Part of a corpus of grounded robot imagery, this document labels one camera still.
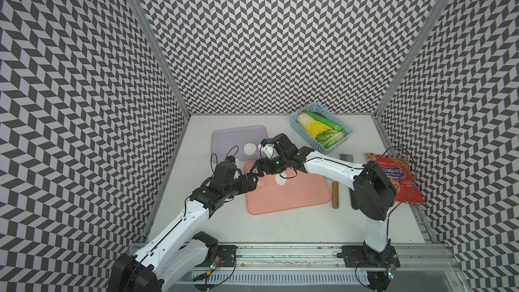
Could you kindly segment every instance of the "chevron patterned wall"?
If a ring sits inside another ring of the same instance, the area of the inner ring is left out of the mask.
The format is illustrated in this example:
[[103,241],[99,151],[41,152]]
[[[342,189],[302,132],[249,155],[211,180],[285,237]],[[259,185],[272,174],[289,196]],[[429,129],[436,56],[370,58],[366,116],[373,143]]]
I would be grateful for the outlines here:
[[371,112],[434,0],[140,0],[192,113]]
[[0,0],[0,21],[0,290],[98,290],[184,117],[125,0]]
[[475,291],[519,285],[519,0],[451,0],[383,115]]

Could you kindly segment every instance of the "green vegetable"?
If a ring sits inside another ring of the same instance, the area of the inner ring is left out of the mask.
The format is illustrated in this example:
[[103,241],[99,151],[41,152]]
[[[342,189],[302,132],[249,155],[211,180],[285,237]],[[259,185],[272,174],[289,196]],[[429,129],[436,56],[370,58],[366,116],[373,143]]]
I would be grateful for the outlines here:
[[323,133],[319,134],[317,137],[315,137],[315,139],[317,141],[323,141],[323,140],[326,140],[332,136],[334,136],[335,134],[339,133],[339,131],[337,130],[328,130],[328,131],[324,131]]
[[319,116],[315,113],[312,113],[312,112],[309,112],[309,111],[305,111],[305,113],[307,113],[308,115],[310,115],[313,119],[323,123],[323,124],[326,124],[327,126],[331,127],[332,129],[334,130],[337,130],[337,131],[342,131],[342,127],[330,120],[328,120],[327,118],[324,118],[322,116]]
[[345,137],[344,132],[329,130],[318,135],[315,139],[325,148],[329,148]]

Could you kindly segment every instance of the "pink cutting board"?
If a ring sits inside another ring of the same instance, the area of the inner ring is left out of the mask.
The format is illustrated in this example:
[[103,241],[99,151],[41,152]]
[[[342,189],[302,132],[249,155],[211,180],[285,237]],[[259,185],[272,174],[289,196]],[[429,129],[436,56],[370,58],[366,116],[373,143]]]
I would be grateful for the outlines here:
[[[254,160],[243,166],[249,172]],[[283,177],[292,177],[295,172],[285,171]],[[326,179],[321,175],[297,172],[295,178],[287,179],[283,185],[276,182],[276,175],[265,175],[259,178],[258,186],[245,195],[247,211],[252,215],[290,210],[328,203],[332,199]]]

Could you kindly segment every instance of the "cable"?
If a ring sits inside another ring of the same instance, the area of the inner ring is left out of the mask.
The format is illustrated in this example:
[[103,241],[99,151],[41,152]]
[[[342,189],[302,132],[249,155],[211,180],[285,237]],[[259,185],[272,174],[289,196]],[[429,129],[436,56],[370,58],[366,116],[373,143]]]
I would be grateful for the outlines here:
[[236,148],[236,152],[232,155],[232,157],[234,157],[237,153],[238,153],[238,150],[240,149],[239,146],[234,146],[232,148],[229,149],[229,151],[227,152],[227,154],[225,155],[225,158],[229,157],[229,153],[232,151],[232,149]]
[[355,278],[357,279],[357,281],[359,281],[359,283],[364,286],[365,288],[369,288],[367,285],[365,285],[364,283],[362,283],[359,279],[359,277],[357,276],[357,269],[359,269],[359,266],[360,265],[369,265],[369,266],[372,266],[371,264],[369,263],[359,263],[357,264],[357,266],[355,267]]
[[122,292],[126,291],[126,288],[128,287],[128,284],[130,283],[131,281],[131,277],[133,276],[133,273],[135,273],[135,270],[138,269],[139,265],[142,265],[142,261],[144,261],[146,259],[146,257],[148,257],[148,255],[144,255],[144,257],[141,259],[141,261],[138,261],[137,258],[135,258],[135,260],[137,260],[138,264],[137,266],[135,266],[135,268],[133,269],[133,271],[131,272],[130,274],[130,277],[128,277],[128,281],[126,282],[126,285],[125,285],[125,288],[122,289]]
[[213,171],[213,175],[214,175],[214,169],[213,169],[213,155],[216,157],[217,159],[217,164],[218,164],[218,156],[216,153],[213,153],[211,154],[211,170]]
[[236,255],[234,253],[231,253],[230,251],[227,251],[227,253],[231,254],[231,255],[234,255],[234,269],[232,270],[232,273],[230,273],[230,276],[227,276],[227,278],[225,280],[223,280],[222,282],[216,284],[215,286],[213,287],[210,287],[209,289],[214,289],[215,287],[217,287],[218,285],[224,283],[225,281],[229,280],[229,278],[234,274],[234,271],[236,270],[236,263],[238,262],[236,260]]
[[259,157],[260,157],[261,159],[267,159],[267,160],[270,160],[270,159],[272,159],[272,157],[274,156],[274,152],[272,152],[272,155],[270,156],[270,158],[263,158],[263,156],[261,155],[261,148],[259,149],[259,153],[260,153],[260,154],[259,154]]
[[189,197],[187,197],[187,198],[184,200],[184,218],[186,217],[186,209],[187,209],[187,204],[186,204],[186,203],[187,203],[187,199],[188,199],[188,198],[189,198]]
[[309,161],[312,161],[314,159],[323,159],[323,160],[331,161],[331,162],[334,162],[334,163],[339,164],[341,166],[345,166],[347,168],[356,169],[356,170],[364,170],[365,169],[365,168],[355,168],[355,167],[351,167],[351,166],[348,166],[348,165],[344,165],[343,163],[341,163],[339,161],[332,160],[332,159],[327,159],[327,158],[324,158],[324,157],[313,157],[312,159],[305,160],[301,164],[299,164],[299,166],[297,166],[296,169],[299,169],[303,164],[305,164],[305,163],[307,163]]
[[404,150],[408,155],[409,155],[409,162],[410,164],[413,166],[412,167],[412,170],[411,170],[411,166],[409,166],[409,173],[412,175],[412,173],[414,172],[414,180],[412,181],[412,187],[411,187],[411,190],[409,190],[409,192],[407,193],[407,195],[405,196],[405,198],[403,200],[401,200],[391,211],[389,211],[389,214],[387,216],[387,219],[388,219],[388,225],[387,225],[387,228],[386,228],[386,238],[389,238],[389,217],[391,216],[391,214],[393,213],[393,211],[395,211],[397,209],[397,207],[400,206],[400,204],[402,204],[408,197],[409,195],[411,195],[411,192],[412,190],[415,189],[415,186],[416,186],[416,180],[418,179],[417,176],[416,176],[416,168],[414,167],[414,159],[412,158],[412,154],[409,153],[409,150],[407,150],[406,147],[403,147],[403,146],[391,146],[389,148],[386,149],[386,151],[384,151],[384,153],[377,159],[377,161],[375,161],[374,164],[372,164],[370,166],[373,167],[376,163],[378,163],[380,161],[380,159],[382,159],[384,157],[384,155],[386,154],[386,152],[389,151],[389,149],[391,148],[400,148],[402,150]]
[[295,178],[295,177],[297,176],[297,170],[294,170],[294,171],[295,171],[295,175],[294,175],[294,176],[292,176],[292,177],[283,177],[283,176],[281,175],[281,174],[282,174],[282,172],[281,172],[281,173],[279,174],[279,177],[281,177],[281,178],[284,178],[284,179],[290,179],[290,178]]

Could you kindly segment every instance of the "blue plastic basket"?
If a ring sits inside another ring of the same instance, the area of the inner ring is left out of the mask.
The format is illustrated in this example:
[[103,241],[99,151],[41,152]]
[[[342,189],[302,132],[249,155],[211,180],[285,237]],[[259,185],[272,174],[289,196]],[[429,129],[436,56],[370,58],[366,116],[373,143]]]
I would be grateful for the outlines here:
[[[312,138],[312,136],[309,135],[308,132],[306,132],[305,129],[303,129],[299,125],[299,123],[297,123],[297,116],[299,114],[303,113],[303,111],[317,112],[317,113],[322,114],[328,120],[333,121],[336,124],[340,125],[342,127],[342,130],[346,133],[346,136],[344,138],[342,138],[341,140],[339,140],[339,142],[337,142],[333,146],[329,147],[328,149],[323,147],[317,140]],[[329,154],[333,149],[337,148],[344,141],[346,141],[354,132],[349,126],[344,124],[344,122],[337,119],[337,117],[334,114],[332,114],[330,111],[328,111],[326,108],[324,108],[321,104],[319,104],[318,102],[315,102],[315,101],[311,102],[310,104],[303,107],[302,109],[299,109],[299,110],[295,111],[294,113],[290,114],[290,127],[292,127],[294,129],[294,131],[297,132],[297,134],[301,135],[302,138],[310,144],[310,146],[312,146],[315,150],[317,150],[318,152],[320,152],[322,154]]]

